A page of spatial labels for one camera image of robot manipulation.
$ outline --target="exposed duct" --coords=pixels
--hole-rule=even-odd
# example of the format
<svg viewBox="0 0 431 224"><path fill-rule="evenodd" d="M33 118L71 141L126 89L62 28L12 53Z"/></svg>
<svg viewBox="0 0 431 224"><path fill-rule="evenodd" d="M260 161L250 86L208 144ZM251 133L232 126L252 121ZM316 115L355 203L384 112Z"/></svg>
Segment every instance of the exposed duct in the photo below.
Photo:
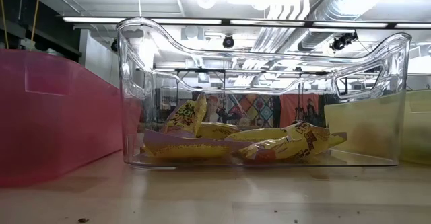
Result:
<svg viewBox="0 0 431 224"><path fill-rule="evenodd" d="M322 0L311 11L308 20L356 20L373 8L379 0ZM332 32L310 32L309 29L296 29L286 43L277 51L312 51L333 35Z"/></svg>

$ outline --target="wooden floor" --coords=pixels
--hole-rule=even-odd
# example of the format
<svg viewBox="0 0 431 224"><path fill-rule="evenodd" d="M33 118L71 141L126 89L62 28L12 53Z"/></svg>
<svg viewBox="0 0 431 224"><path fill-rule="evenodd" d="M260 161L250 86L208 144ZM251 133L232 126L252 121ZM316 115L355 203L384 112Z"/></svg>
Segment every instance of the wooden floor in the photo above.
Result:
<svg viewBox="0 0 431 224"><path fill-rule="evenodd" d="M431 223L431 168L135 170L121 153L0 189L0 223Z"/></svg>

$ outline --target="pink plastic bin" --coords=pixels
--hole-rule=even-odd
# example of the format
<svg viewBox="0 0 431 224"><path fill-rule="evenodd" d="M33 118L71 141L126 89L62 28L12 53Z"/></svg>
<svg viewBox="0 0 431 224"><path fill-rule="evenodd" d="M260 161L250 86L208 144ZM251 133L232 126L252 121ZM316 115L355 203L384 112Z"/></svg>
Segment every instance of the pink plastic bin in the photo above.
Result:
<svg viewBox="0 0 431 224"><path fill-rule="evenodd" d="M121 148L115 86L68 59L0 50L0 186L50 180Z"/></svg>

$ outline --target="wall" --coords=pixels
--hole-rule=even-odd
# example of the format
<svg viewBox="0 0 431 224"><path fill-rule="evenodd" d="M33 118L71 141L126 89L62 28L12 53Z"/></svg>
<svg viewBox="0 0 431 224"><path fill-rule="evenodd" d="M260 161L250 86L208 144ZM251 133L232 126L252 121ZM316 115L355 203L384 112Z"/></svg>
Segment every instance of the wall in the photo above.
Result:
<svg viewBox="0 0 431 224"><path fill-rule="evenodd" d="M119 87L119 58L91 37L89 30L81 31L79 63L105 81Z"/></svg>

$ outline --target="crumb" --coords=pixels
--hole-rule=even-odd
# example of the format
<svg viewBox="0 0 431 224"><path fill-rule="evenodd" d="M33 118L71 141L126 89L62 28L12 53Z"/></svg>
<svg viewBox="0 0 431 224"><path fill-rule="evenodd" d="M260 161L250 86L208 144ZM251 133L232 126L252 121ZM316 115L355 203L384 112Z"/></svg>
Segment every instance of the crumb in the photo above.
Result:
<svg viewBox="0 0 431 224"><path fill-rule="evenodd" d="M88 218L81 218L81 219L78 220L79 223L86 223L88 221L89 221Z"/></svg>

